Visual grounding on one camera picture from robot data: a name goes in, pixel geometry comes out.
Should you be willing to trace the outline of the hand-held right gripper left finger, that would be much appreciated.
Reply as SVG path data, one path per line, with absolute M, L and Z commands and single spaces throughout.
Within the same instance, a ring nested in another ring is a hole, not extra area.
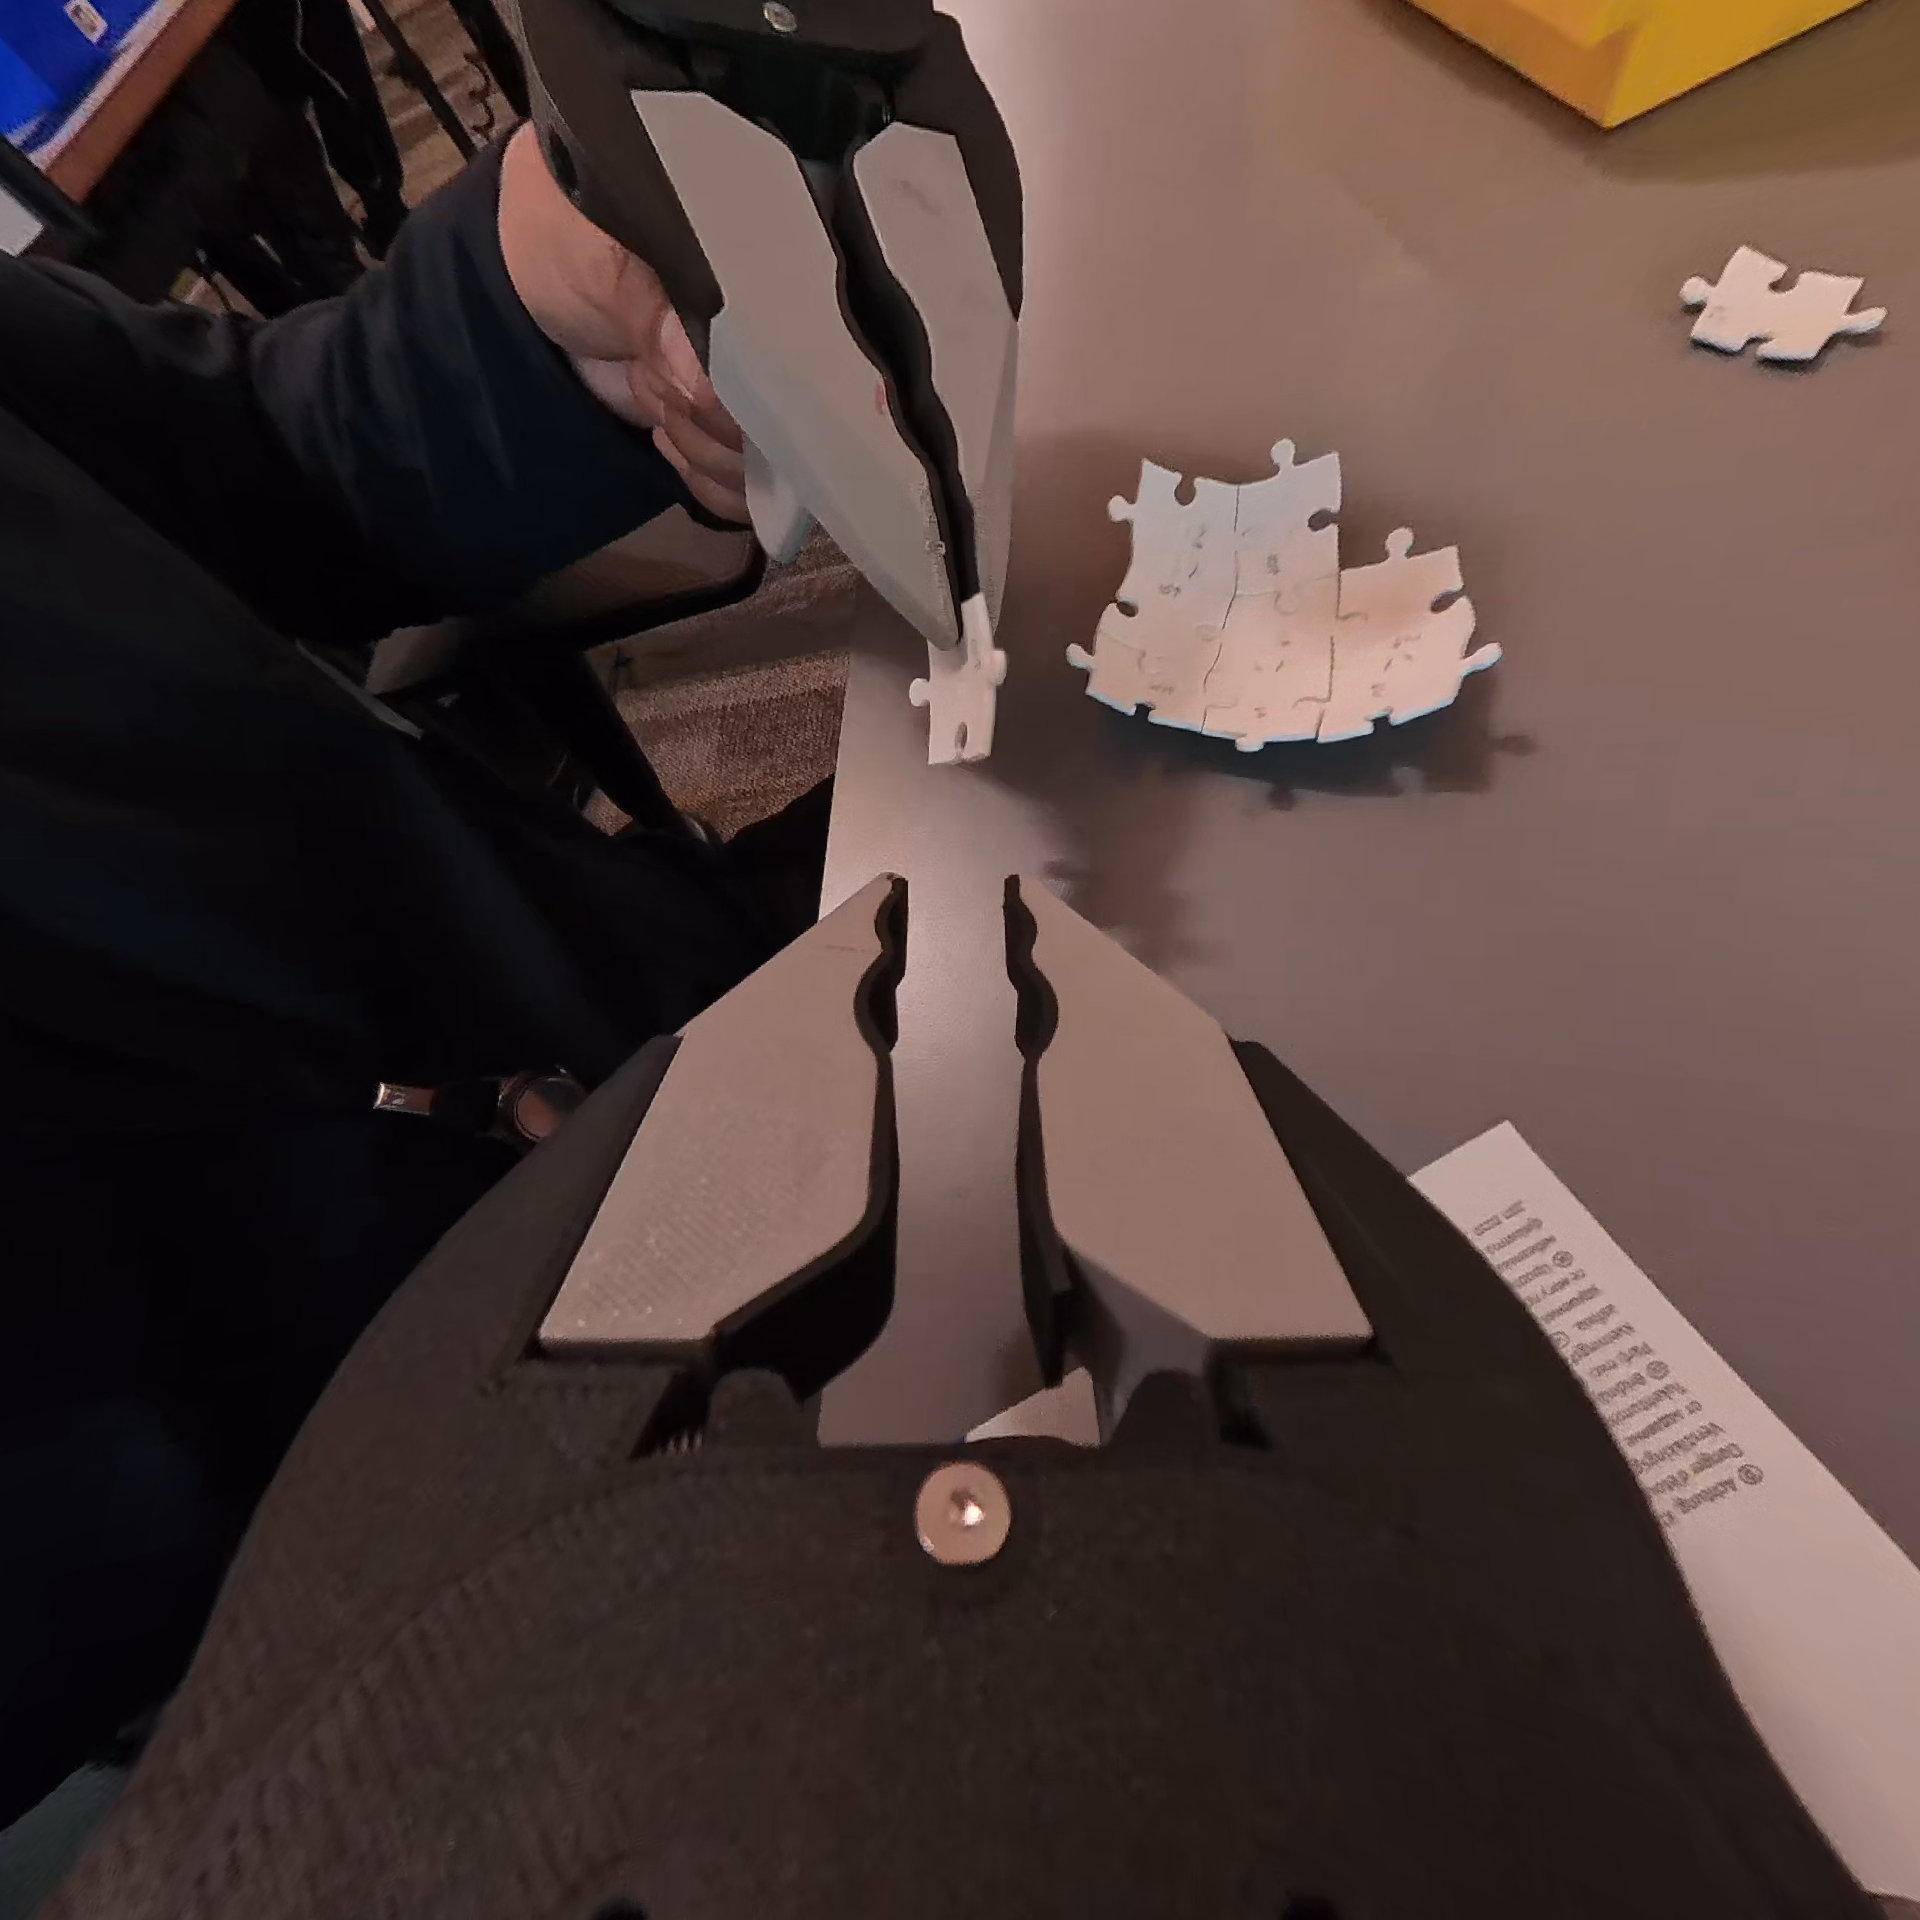
M 679 1031 L 542 1356 L 763 1371 L 808 1402 L 876 1342 L 895 1298 L 905 920 L 905 880 L 883 873 Z

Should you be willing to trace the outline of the person's left hand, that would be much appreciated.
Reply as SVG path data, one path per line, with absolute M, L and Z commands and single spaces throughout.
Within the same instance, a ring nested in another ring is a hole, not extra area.
M 597 230 L 518 127 L 497 168 L 495 239 L 517 299 L 605 409 L 644 433 L 701 512 L 751 520 L 745 436 L 657 274 Z

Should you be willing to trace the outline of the white puzzle piece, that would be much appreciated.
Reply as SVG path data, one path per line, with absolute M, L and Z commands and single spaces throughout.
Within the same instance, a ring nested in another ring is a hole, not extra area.
M 1861 276 L 1799 273 L 1753 248 L 1737 248 L 1713 280 L 1688 276 L 1680 305 L 1695 313 L 1692 345 L 1721 355 L 1756 347 L 1761 363 L 1806 367 L 1835 339 L 1876 331 L 1887 311 L 1856 306 Z
M 927 767 L 981 763 L 992 754 L 1005 655 L 996 646 L 987 598 L 960 611 L 955 648 L 927 648 L 927 672 L 911 679 L 908 702 L 924 711 Z

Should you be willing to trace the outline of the person's left forearm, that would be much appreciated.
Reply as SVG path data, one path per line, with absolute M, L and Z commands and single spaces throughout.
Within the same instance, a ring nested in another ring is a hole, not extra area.
M 276 320 L 5 262 L 5 428 L 281 633 L 380 641 L 502 608 L 691 497 L 528 313 L 497 140 L 348 296 Z

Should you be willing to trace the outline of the white printed puzzle bag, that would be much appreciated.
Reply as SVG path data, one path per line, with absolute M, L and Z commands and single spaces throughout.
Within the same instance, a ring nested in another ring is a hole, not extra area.
M 1917 1574 L 1511 1123 L 1413 1175 L 1581 1384 L 1788 1783 L 1916 1915 Z

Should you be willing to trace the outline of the wooden desk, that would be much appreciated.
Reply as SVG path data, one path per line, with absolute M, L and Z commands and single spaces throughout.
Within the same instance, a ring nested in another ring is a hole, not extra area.
M 38 152 L 51 185 L 85 203 L 152 120 L 235 3 L 167 3 L 147 14 L 112 67 Z

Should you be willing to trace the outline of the yellow plastic bin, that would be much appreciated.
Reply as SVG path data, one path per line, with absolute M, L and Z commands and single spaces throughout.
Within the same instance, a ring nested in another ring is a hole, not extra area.
M 1416 3 L 1414 10 L 1598 128 L 1620 128 L 1857 3 Z

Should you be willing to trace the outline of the assembled white puzzle pieces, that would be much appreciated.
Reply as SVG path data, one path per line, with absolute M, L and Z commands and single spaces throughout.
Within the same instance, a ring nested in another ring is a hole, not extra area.
M 1240 754 L 1349 746 L 1452 710 L 1504 662 L 1480 638 L 1455 546 L 1392 531 L 1344 563 L 1335 451 L 1276 441 L 1246 482 L 1142 460 L 1108 500 L 1129 552 L 1088 641 L 1067 648 L 1086 695 Z

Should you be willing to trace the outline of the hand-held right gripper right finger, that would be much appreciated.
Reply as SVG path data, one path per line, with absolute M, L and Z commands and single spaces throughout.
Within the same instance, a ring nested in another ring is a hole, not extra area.
M 1014 1203 L 1044 1380 L 1117 1426 L 1151 1377 L 1363 1353 L 1373 1326 L 1225 1030 L 1048 887 L 1001 896 Z

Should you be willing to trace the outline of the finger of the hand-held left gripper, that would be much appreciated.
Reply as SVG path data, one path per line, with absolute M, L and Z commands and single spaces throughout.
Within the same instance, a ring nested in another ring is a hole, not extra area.
M 998 602 L 1012 543 L 1017 308 L 960 142 L 891 123 L 844 171 L 844 258 L 952 602 Z
M 718 283 L 709 378 L 759 458 L 749 494 L 819 522 L 931 646 L 960 611 L 931 482 L 889 408 L 844 258 L 844 171 L 829 214 L 775 130 L 691 90 L 638 90 L 639 127 Z

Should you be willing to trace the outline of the blue storage bin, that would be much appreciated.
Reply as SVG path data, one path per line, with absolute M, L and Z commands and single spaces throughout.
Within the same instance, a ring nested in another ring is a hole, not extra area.
M 23 155 L 59 148 L 63 128 L 180 3 L 5 3 L 3 127 Z

